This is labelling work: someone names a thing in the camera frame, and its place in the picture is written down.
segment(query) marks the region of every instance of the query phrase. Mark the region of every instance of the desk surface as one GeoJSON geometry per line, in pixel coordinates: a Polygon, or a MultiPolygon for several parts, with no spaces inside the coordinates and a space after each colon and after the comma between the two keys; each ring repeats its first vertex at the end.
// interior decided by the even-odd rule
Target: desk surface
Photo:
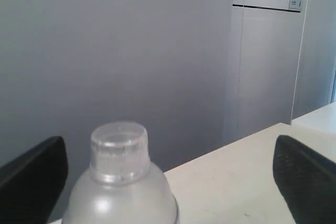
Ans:
{"type": "Polygon", "coordinates": [[[181,224],[295,224],[272,175],[280,134],[336,161],[332,136],[274,125],[165,173],[180,206],[181,224]]]}
{"type": "Polygon", "coordinates": [[[336,103],[331,103],[292,121],[292,125],[336,134],[336,103]]]}

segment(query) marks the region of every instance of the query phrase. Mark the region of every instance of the white desk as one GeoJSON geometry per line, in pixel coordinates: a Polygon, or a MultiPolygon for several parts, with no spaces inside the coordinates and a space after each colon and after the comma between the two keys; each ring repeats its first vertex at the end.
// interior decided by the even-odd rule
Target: white desk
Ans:
{"type": "Polygon", "coordinates": [[[181,224],[295,224],[272,175],[280,134],[336,161],[331,136],[272,126],[165,173],[180,205],[181,224]]]}
{"type": "Polygon", "coordinates": [[[336,135],[336,103],[294,119],[292,125],[336,135]]]}

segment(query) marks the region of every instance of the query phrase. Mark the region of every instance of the white bottle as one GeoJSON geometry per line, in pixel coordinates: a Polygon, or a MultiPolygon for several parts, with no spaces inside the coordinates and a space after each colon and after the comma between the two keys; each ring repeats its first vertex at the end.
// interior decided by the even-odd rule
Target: white bottle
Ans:
{"type": "Polygon", "coordinates": [[[72,190],[62,224],[177,224],[178,206],[148,155],[146,129],[110,123],[91,136],[91,163],[72,190]]]}

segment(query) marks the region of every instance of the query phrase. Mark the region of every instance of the light switch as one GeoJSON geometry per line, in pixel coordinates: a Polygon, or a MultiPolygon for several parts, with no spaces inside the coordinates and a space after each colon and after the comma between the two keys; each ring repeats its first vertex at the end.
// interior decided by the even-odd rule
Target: light switch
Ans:
{"type": "Polygon", "coordinates": [[[303,0],[290,0],[289,1],[290,10],[302,10],[303,9],[303,0]]]}

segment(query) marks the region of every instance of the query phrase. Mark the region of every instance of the white wall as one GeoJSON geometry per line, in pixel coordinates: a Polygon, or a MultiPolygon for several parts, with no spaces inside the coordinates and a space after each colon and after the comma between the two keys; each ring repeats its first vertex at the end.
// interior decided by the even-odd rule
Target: white wall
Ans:
{"type": "MultiPolygon", "coordinates": [[[[234,4],[289,6],[289,0],[242,1],[234,4]]],[[[225,82],[225,136],[230,141],[290,123],[303,20],[304,12],[233,7],[225,82]]]]}
{"type": "Polygon", "coordinates": [[[224,145],[232,0],[0,0],[0,165],[52,135],[69,177],[90,133],[135,120],[169,169],[224,145]]]}
{"type": "Polygon", "coordinates": [[[309,0],[293,119],[327,105],[334,81],[336,0],[309,0]]]}

